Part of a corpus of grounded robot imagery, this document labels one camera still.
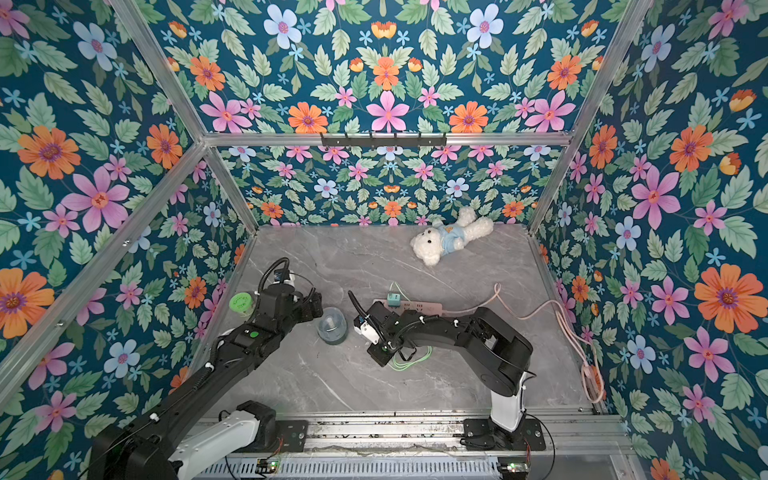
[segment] pink flower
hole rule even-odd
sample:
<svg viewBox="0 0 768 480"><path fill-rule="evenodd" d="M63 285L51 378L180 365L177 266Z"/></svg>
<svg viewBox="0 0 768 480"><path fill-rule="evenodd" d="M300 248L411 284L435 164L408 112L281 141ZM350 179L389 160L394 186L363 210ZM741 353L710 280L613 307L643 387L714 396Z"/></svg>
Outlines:
<svg viewBox="0 0 768 480"><path fill-rule="evenodd" d="M214 120L215 131L225 131L229 128L233 134L239 134L242 132L240 127L250 127L253 125L250 120L238 115L240 113L239 101L229 100L225 107L224 100L213 92L208 94L208 100L213 106L203 104L200 106L200 109L209 117L216 117L216 120Z"/></svg>
<svg viewBox="0 0 768 480"><path fill-rule="evenodd" d="M688 298L688 289L683 287L674 289L672 279L667 277L664 279L664 289L660 286L653 285L650 288L653 294L661 300L656 300L651 306L654 312L664 311L664 319L669 325L672 325L675 320L675 313L682 318L690 317L688 309L681 302Z"/></svg>
<svg viewBox="0 0 768 480"><path fill-rule="evenodd" d="M109 173L104 168L97 168L94 173L95 185L84 175L72 175L74 184L85 195L69 194L64 197L61 204L70 210L77 212L88 209L83 216L83 228L86 232L93 232L101 226L101 218L112 228L118 228L128 218L125 207L116 203L128 198L128 187L115 185L109 187Z"/></svg>
<svg viewBox="0 0 768 480"><path fill-rule="evenodd" d="M80 230L80 225L77 225L74 222L74 219L78 217L78 213L67 212L67 209L62 204L56 205L55 212L50 210L43 212L43 217L50 220L48 225L45 226L45 229L49 232L58 230L58 234L61 235L62 238L67 238L69 230Z"/></svg>
<svg viewBox="0 0 768 480"><path fill-rule="evenodd" d="M336 94L336 100L339 101L339 106L347 106L352 108L352 103L357 101L357 98L352 95L352 88L344 90L344 87L339 87L339 93Z"/></svg>
<svg viewBox="0 0 768 480"><path fill-rule="evenodd" d="M499 160L495 164L492 164L488 162L488 175L493 177L500 177L504 174L504 165L502 164L502 161Z"/></svg>
<svg viewBox="0 0 768 480"><path fill-rule="evenodd" d="M179 203L182 203L182 204L186 203L187 200L186 200L186 197L184 196L184 194L189 189L190 188L187 185L185 185L185 184L179 185L179 187L176 189L176 191L173 192L171 194L171 196L170 196L170 199L169 199L170 204L171 205L175 205L176 202L179 202Z"/></svg>
<svg viewBox="0 0 768 480"><path fill-rule="evenodd" d="M722 33L723 37L730 35L733 24L750 12L750 7L744 4L744 0L723 0L721 7L722 12L717 12L710 17L710 25L715 26L710 32L710 40L717 37L718 33Z"/></svg>
<svg viewBox="0 0 768 480"><path fill-rule="evenodd" d="M280 164L277 166L277 171L280 173L281 177L285 177L288 180L293 178L293 175L296 175L296 171L293 169L293 165L285 165L283 162L280 162Z"/></svg>
<svg viewBox="0 0 768 480"><path fill-rule="evenodd" d="M304 163L305 158L312 158L312 152L309 147L286 147L288 151L286 156L288 158L296 158L296 161L300 164Z"/></svg>
<svg viewBox="0 0 768 480"><path fill-rule="evenodd" d="M536 131L549 131L549 127L552 126L552 130L558 131L565 128L565 121L560 118L563 115L570 114L575 108L574 104L565 104L565 90L560 90L552 97L552 103L548 103L546 100L539 98L535 103L535 109L539 115L531 115L531 117L525 121L525 124L529 127L538 125Z"/></svg>
<svg viewBox="0 0 768 480"><path fill-rule="evenodd" d="M706 210L703 208L696 209L696 215L699 219L694 222L694 227L704 228L704 233L709 236L712 234L712 227L715 227L718 230L725 228L725 222L720 218L725 215L727 211L728 209L725 207L715 209L715 200L710 200L709 203L707 203Z"/></svg>
<svg viewBox="0 0 768 480"><path fill-rule="evenodd" d="M395 105L395 95L391 91L386 90L381 96L381 106L371 104L366 107L368 113L374 117L379 117L371 124L371 130L379 131L386 127L387 133L391 133L392 129L403 131L406 129L406 123L400 118L408 113L410 109L406 104Z"/></svg>
<svg viewBox="0 0 768 480"><path fill-rule="evenodd" d="M683 407L694 411L694 418L697 422L701 423L704 419L707 419L708 422L715 421L715 415L711 411L712 407L715 406L715 401L708 396L703 396L698 384L694 385L693 391L686 386L683 387L683 393L688 397L683 400Z"/></svg>
<svg viewBox="0 0 768 480"><path fill-rule="evenodd" d="M650 165L650 162L648 161L647 155L643 155L640 158L635 157L634 167L629 169L629 173L634 175L634 177L632 177L632 180L637 181L640 178L645 180L645 177L647 175L646 170L648 170L650 167L651 165Z"/></svg>
<svg viewBox="0 0 768 480"><path fill-rule="evenodd" d="M15 31L22 37L29 38L27 29L22 25L29 22L29 17L11 8L13 8L12 0L0 0L0 33L7 37Z"/></svg>
<svg viewBox="0 0 768 480"><path fill-rule="evenodd" d="M172 215L170 220L173 222L171 229L176 232L176 235L181 237L183 234L189 231L187 224L190 223L189 219L184 218L182 214Z"/></svg>
<svg viewBox="0 0 768 480"><path fill-rule="evenodd" d="M339 5L346 5L346 0L326 0L326 8L333 12L333 8L337 3Z"/></svg>
<svg viewBox="0 0 768 480"><path fill-rule="evenodd" d="M421 180L426 180L427 178L434 175L434 172L432 172L432 165L427 167L427 164L424 162L422 162L422 164L418 167L414 168L413 171L416 172L416 178Z"/></svg>
<svg viewBox="0 0 768 480"><path fill-rule="evenodd" d="M673 195L664 195L677 186L677 179L680 174L672 172L666 174L659 183L659 169L651 166L648 169L646 182L648 186L637 184L632 187L632 195L638 200L642 200L632 212L633 218L643 218L648 214L648 224L656 230L661 223L661 209L668 214L677 212L680 209L680 202Z"/></svg>
<svg viewBox="0 0 768 480"><path fill-rule="evenodd" d="M643 295L638 292L640 289L640 282L633 282L628 278L624 281L624 285L619 290L624 294L624 303L629 303L632 308L637 308L637 301L643 301Z"/></svg>
<svg viewBox="0 0 768 480"><path fill-rule="evenodd" d="M68 419L78 411L75 407L70 406L77 397L76 393L70 393L65 398L64 394L57 390L51 397L51 405L43 405L35 409L35 414L39 418L35 432L40 433L49 425L52 432L61 430L61 426L64 425L64 419Z"/></svg>
<svg viewBox="0 0 768 480"><path fill-rule="evenodd" d="M86 306L84 306L79 312L78 312L78 325L83 326L88 321L88 318L90 318L91 313L94 315L101 315L104 313L104 305L101 305L96 300L101 300L104 298L104 295L107 294L107 289L100 286L94 291L94 295L91 297L91 300L88 302Z"/></svg>
<svg viewBox="0 0 768 480"><path fill-rule="evenodd" d="M422 88L422 96L419 97L419 101L424 104L424 108L427 108L429 105L437 105L439 98L440 94L435 91L435 87L429 87L429 90Z"/></svg>
<svg viewBox="0 0 768 480"><path fill-rule="evenodd" d="M349 168L349 178L354 178L357 181L360 181L362 178L368 178L367 171L367 168L362 166L360 162L357 162L354 167Z"/></svg>
<svg viewBox="0 0 768 480"><path fill-rule="evenodd" d="M469 156L477 161L483 161L486 157L493 157L493 145L474 145L470 148L472 150L469 152Z"/></svg>
<svg viewBox="0 0 768 480"><path fill-rule="evenodd" d="M197 184L200 180L205 180L207 178L207 175L205 174L205 169L208 166L204 161L197 162L197 165L195 165L194 170L192 171L192 181Z"/></svg>
<svg viewBox="0 0 768 480"><path fill-rule="evenodd" d="M568 165L571 168L571 180L576 180L576 183L581 181L581 175L587 173L587 168L584 164L587 163L587 154L576 154L576 158Z"/></svg>
<svg viewBox="0 0 768 480"><path fill-rule="evenodd" d="M589 213L587 218L584 219L585 222L587 222L584 225L584 229L590 234L594 235L595 232L600 230L600 226L598 225L598 220L600 220L600 217L596 216L592 212Z"/></svg>
<svg viewBox="0 0 768 480"><path fill-rule="evenodd" d="M600 203L600 195L605 193L605 185L601 185L602 183L603 174L599 174L596 177L594 174L589 175L589 184L584 185L584 191L588 192L587 203Z"/></svg>
<svg viewBox="0 0 768 480"><path fill-rule="evenodd" d="M253 120L254 118L261 118L261 113L259 112L261 110L261 105L254 104L253 100L250 98L247 101L240 100L240 113L241 114L248 114L248 118Z"/></svg>
<svg viewBox="0 0 768 480"><path fill-rule="evenodd" d="M456 160L458 158L456 152L460 149L461 147L458 145L445 145L443 148L433 151L432 158L439 158L440 164L445 165L445 162L448 160Z"/></svg>
<svg viewBox="0 0 768 480"><path fill-rule="evenodd" d="M120 291L122 293L115 300L123 303L123 310L128 310L132 303L134 305L139 304L139 295L144 289L137 287L136 283L132 282L130 285L120 285Z"/></svg>
<svg viewBox="0 0 768 480"><path fill-rule="evenodd" d="M58 360L62 356L67 356L74 348L74 343L62 343L57 346L38 363L35 367L35 371L29 376L29 388L36 390L43 384L46 377L46 372L50 372L51 375L61 376L67 373L67 363L64 360Z"/></svg>
<svg viewBox="0 0 768 480"><path fill-rule="evenodd" d="M696 337L699 339L698 342L690 336L683 340L689 349L696 352L688 357L688 365L695 369L701 368L704 365L704 372L712 382L717 381L717 369L723 370L725 373L736 372L733 364L728 359L720 356L721 353L725 353L728 350L727 340L715 339L710 344L710 334L702 326L696 331Z"/></svg>
<svg viewBox="0 0 768 480"><path fill-rule="evenodd" d="M325 152L323 160L333 160L336 165L341 164L342 158L349 158L349 152L344 151L344 147L320 147L320 151Z"/></svg>
<svg viewBox="0 0 768 480"><path fill-rule="evenodd" d="M523 101L515 105L515 109L517 110L515 112L515 116L516 117L522 116L523 118L528 118L528 114L532 114L536 111L535 105L536 105L535 101L528 100L527 97L523 97Z"/></svg>
<svg viewBox="0 0 768 480"><path fill-rule="evenodd" d="M422 5L427 5L429 3L429 6L432 7L434 12L437 12L438 7L440 6L440 0L419 0L419 3Z"/></svg>
<svg viewBox="0 0 768 480"><path fill-rule="evenodd" d="M104 164L104 168L112 172L109 174L110 180L117 180L119 178L123 183L128 179L126 175L134 173L130 168L125 166L125 159L123 157L120 157L118 160L114 155L109 156L109 163Z"/></svg>

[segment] orange flower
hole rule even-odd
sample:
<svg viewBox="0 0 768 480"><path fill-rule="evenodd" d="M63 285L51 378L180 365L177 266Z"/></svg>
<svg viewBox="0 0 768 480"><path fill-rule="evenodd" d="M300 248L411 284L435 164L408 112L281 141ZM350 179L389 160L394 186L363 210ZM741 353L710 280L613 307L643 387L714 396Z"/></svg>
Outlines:
<svg viewBox="0 0 768 480"><path fill-rule="evenodd" d="M581 72L581 58L565 55L562 60L556 61L552 65L552 71L547 75L549 87L553 90L565 90L565 88L576 81L576 75Z"/></svg>
<svg viewBox="0 0 768 480"><path fill-rule="evenodd" d="M187 37L187 28L184 27L179 22L171 22L168 24L168 27L170 27L170 30L176 34L178 38L186 38Z"/></svg>
<svg viewBox="0 0 768 480"><path fill-rule="evenodd" d="M400 73L400 67L395 65L395 61L390 57L381 57L379 64L373 67L373 74L376 76L373 80L384 90L392 90L392 87L398 84L397 75Z"/></svg>
<svg viewBox="0 0 768 480"><path fill-rule="evenodd" d="M182 383L184 383L184 380L187 379L189 376L190 368L188 366L181 367L181 370L179 370L178 375L174 375L174 378L170 381L170 386L172 387L169 394L173 393L175 389L179 388Z"/></svg>
<svg viewBox="0 0 768 480"><path fill-rule="evenodd" d="M605 168L614 157L614 148L618 145L615 137L616 129L613 125L603 125L599 132L592 137L592 146L589 147L590 163L592 167Z"/></svg>
<svg viewBox="0 0 768 480"><path fill-rule="evenodd" d="M455 134L479 134L482 127L488 124L488 117L485 116L487 113L488 110L482 105L478 106L476 101L467 102L466 107L459 105L449 120L453 125L451 131Z"/></svg>
<svg viewBox="0 0 768 480"><path fill-rule="evenodd" d="M384 206L384 213L394 218L400 215L402 207L397 202L389 202Z"/></svg>
<svg viewBox="0 0 768 480"><path fill-rule="evenodd" d="M703 162L710 156L712 149L709 146L714 141L712 134L707 132L707 127L697 125L696 130L690 127L683 130L680 138L675 138L672 142L674 153L670 155L670 163L674 169L683 172L688 169L689 172L699 167L699 162Z"/></svg>
<svg viewBox="0 0 768 480"><path fill-rule="evenodd" d="M768 300L754 293L763 291L763 284L754 273L741 276L741 268L724 263L717 272L711 266L701 274L704 283L696 284L694 295L703 302L699 311L707 320L715 319L715 327L733 333L733 324L743 333L757 329L759 317L768 316Z"/></svg>
<svg viewBox="0 0 768 480"><path fill-rule="evenodd" d="M502 210L502 212L505 217L515 218L519 214L522 214L524 209L525 205L523 205L522 202L510 202L504 205L504 210Z"/></svg>
<svg viewBox="0 0 768 480"><path fill-rule="evenodd" d="M156 163L162 163L163 168L170 170L181 156L181 145L176 132L170 131L165 124L149 127L151 137L147 137L147 146L152 149L152 158Z"/></svg>
<svg viewBox="0 0 768 480"><path fill-rule="evenodd" d="M597 20L590 20L589 22L585 23L584 26L581 27L581 35L584 37L588 37L589 35L592 35L595 30L598 28L598 21Z"/></svg>
<svg viewBox="0 0 768 480"><path fill-rule="evenodd" d="M587 285L587 281L580 276L574 278L571 292L574 293L574 298L577 302L583 303L587 301L587 294L589 293L589 285Z"/></svg>
<svg viewBox="0 0 768 480"><path fill-rule="evenodd" d="M205 286L205 280L195 277L190 280L190 285L184 291L184 303L190 308L197 308L205 300L206 293L208 287Z"/></svg>
<svg viewBox="0 0 768 480"><path fill-rule="evenodd" d="M397 24L393 22L374 22L371 24L371 31L376 38L392 38L397 31Z"/></svg>
<svg viewBox="0 0 768 480"><path fill-rule="evenodd" d="M280 205L275 205L272 202L264 202L261 204L261 210L269 218L280 218L283 216L283 209L280 208Z"/></svg>
<svg viewBox="0 0 768 480"><path fill-rule="evenodd" d="M351 71L362 71L362 59L360 57L353 58L349 63L349 69Z"/></svg>
<svg viewBox="0 0 768 480"><path fill-rule="evenodd" d="M298 108L291 107L288 113L291 115L288 124L296 128L298 134L324 134L328 131L328 119L320 114L322 112L315 105L310 107L305 101L300 101Z"/></svg>
<svg viewBox="0 0 768 480"><path fill-rule="evenodd" d="M731 111L742 111L749 107L757 99L755 92L751 90L739 90L730 98L728 106Z"/></svg>
<svg viewBox="0 0 768 480"><path fill-rule="evenodd" d="M418 58L411 57L408 60L408 69L412 72L420 71L423 68L422 61Z"/></svg>
<svg viewBox="0 0 768 480"><path fill-rule="evenodd" d="M74 172L72 165L80 164L80 155L75 153L80 150L78 145L55 127L49 130L37 126L34 135L22 135L18 144L22 146L18 157L25 164L31 164L29 170L40 177L48 174L52 180L60 180L64 174Z"/></svg>
<svg viewBox="0 0 768 480"><path fill-rule="evenodd" d="M723 157L723 160L720 161L720 171L726 175L738 174L740 168L741 159L739 159L739 154L736 152L726 155Z"/></svg>
<svg viewBox="0 0 768 480"><path fill-rule="evenodd" d="M677 470L670 468L670 464L662 458L654 458L650 463L650 476L654 480L680 480Z"/></svg>
<svg viewBox="0 0 768 480"><path fill-rule="evenodd" d="M24 278L20 268L0 270L0 327L5 338L27 333L27 323L35 325L45 313L42 307L53 303L53 289L43 286L45 277L40 273Z"/></svg>
<svg viewBox="0 0 768 480"><path fill-rule="evenodd" d="M216 65L216 62L208 61L206 57L200 57L199 60L192 58L191 62L190 71L192 75L195 75L197 83L211 91L224 89L224 82L227 79L224 78L224 74L221 73L221 67Z"/></svg>

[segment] power strip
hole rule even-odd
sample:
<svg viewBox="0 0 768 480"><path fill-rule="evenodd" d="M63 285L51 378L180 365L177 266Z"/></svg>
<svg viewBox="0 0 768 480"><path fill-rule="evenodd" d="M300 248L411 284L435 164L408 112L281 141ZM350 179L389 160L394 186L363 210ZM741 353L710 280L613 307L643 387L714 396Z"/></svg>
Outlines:
<svg viewBox="0 0 768 480"><path fill-rule="evenodd" d="M400 302L400 306L391 307L387 305L387 302L385 299L376 298L376 299L373 299L373 301L383 303L384 307L387 310L389 310L390 312L395 312L398 315L402 315L402 313L405 312L406 310L416 310L426 315L442 315L442 303L416 302L411 300L403 300L402 302Z"/></svg>

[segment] black cable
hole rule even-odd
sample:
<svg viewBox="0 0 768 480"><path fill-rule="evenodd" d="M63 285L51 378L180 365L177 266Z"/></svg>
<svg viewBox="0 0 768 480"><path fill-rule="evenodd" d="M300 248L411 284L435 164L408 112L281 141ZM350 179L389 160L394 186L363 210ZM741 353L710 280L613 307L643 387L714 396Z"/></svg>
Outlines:
<svg viewBox="0 0 768 480"><path fill-rule="evenodd" d="M547 478L549 477L549 474L552 473L552 469L554 468L554 459L557 456L558 451L557 451L557 449L554 446L554 439L552 438L552 434L549 432L549 429L544 424L544 422L542 422L541 419L538 418L536 415L531 415L530 413L526 413L526 415L531 417L531 418L533 418L533 419L538 420L538 422L541 423L541 426L544 427L544 430L547 431L547 435L549 435L549 441L552 444L552 464L549 465L549 471L547 472L547 475L544 475L544 477L541 478L541 480L547 480Z"/></svg>

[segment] cable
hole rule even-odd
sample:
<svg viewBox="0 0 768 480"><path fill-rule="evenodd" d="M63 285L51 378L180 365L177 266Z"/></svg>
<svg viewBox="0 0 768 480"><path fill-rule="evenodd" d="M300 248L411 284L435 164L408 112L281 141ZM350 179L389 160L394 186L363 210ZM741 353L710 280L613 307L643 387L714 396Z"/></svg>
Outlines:
<svg viewBox="0 0 768 480"><path fill-rule="evenodd" d="M582 339L580 336L576 335L574 331L571 329L571 326L567 323L568 314L565 312L565 308L563 307L563 304L558 300L547 300L546 302L542 303L536 309L529 313L528 315L519 316L517 313L515 313L514 310L509 308L509 305L505 303L505 301L501 298L501 292L502 292L502 286L500 283L496 283L493 286L493 296L489 299L487 299L485 302L481 303L480 305L474 306L471 309L467 310L459 310L456 312L452 312L450 310L443 310L443 314L448 315L463 315L465 313L472 313L481 306L486 306L493 300L498 299L499 302L502 303L504 308L510 312L510 314L515 317L518 320L528 320L539 311L541 311L544 307L547 305L553 305L555 307L554 316L558 319L558 325L560 326L560 330L562 330L563 334L565 335L565 339L568 341L568 343L571 344L574 351L576 352L576 355L581 359L581 387L584 389L584 394L586 394L587 398L591 403L599 403L603 399L603 395L605 394L605 382L603 381L603 376L600 373L600 369L596 366L593 367L589 364L587 361L587 356L584 354L584 350L581 348L579 343L585 343L589 345L592 348L592 356L595 359L595 362L597 362L598 353L597 350L594 348L594 344L592 342L588 342L585 339ZM596 396L592 396L590 394L590 389L588 388L589 381L594 381L595 385L598 388L598 393Z"/></svg>
<svg viewBox="0 0 768 480"><path fill-rule="evenodd" d="M551 463L551 465L549 465L549 471L547 472L547 475L544 475L544 477L541 478L541 480L547 480L547 478L549 477L549 474L552 473L552 469L554 468L554 459L555 459L555 457L558 454L558 450L555 448L555 446L554 446L554 439L552 438L552 434L549 432L549 429L544 424L544 422L542 422L541 419L538 418L536 415L531 415L530 413L527 413L527 412L525 414L527 416L533 418L533 419L538 420L538 422L541 423L541 426L544 427L544 430L547 431L547 435L549 435L549 442L552 444L552 463Z"/></svg>

